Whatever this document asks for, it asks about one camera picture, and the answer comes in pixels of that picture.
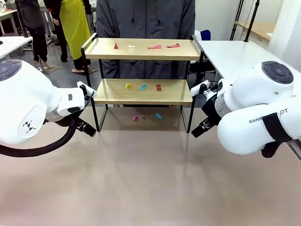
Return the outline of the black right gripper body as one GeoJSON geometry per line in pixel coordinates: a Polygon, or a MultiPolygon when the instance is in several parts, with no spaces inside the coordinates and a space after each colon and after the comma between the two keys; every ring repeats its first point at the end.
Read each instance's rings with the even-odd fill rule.
{"type": "Polygon", "coordinates": [[[205,102],[205,104],[202,107],[202,111],[207,116],[202,121],[202,124],[204,124],[205,126],[217,126],[220,120],[222,119],[215,109],[216,99],[217,97],[211,97],[205,102]]]}

